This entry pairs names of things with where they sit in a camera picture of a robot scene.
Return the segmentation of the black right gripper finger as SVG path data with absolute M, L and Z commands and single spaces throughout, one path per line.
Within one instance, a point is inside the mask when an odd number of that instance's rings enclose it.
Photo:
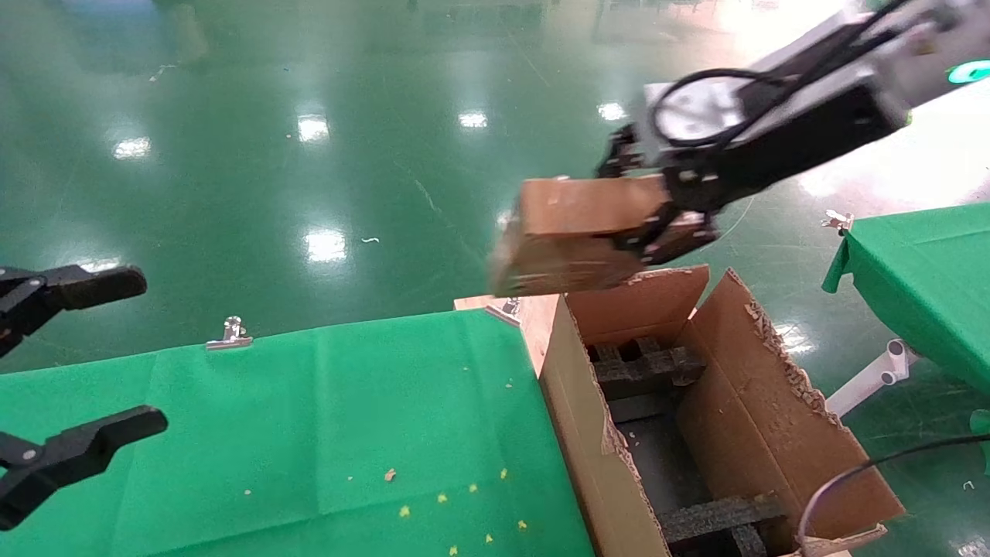
M 663 265 L 719 239 L 710 213 L 664 204 L 630 231 L 615 235 L 615 249 L 644 267 Z
M 609 134 L 606 151 L 596 167 L 597 179 L 653 176 L 658 174 L 657 141 L 648 138 L 638 124 L 625 124 Z

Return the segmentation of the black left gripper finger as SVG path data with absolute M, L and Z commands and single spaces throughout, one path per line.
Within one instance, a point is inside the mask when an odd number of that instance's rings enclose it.
M 36 444 L 1 433 L 1 529 L 12 530 L 58 490 L 105 473 L 120 448 L 162 434 L 166 415 L 139 405 Z
M 146 277 L 125 265 L 89 272 L 79 265 L 29 271 L 1 268 L 1 356 L 63 311 L 133 299 L 146 293 Z

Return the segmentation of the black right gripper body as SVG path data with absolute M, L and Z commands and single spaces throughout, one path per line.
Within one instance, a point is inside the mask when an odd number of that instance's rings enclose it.
M 675 155 L 661 175 L 676 207 L 718 212 L 894 134 L 906 126 L 910 112 L 870 86 L 853 85 L 718 154 Z

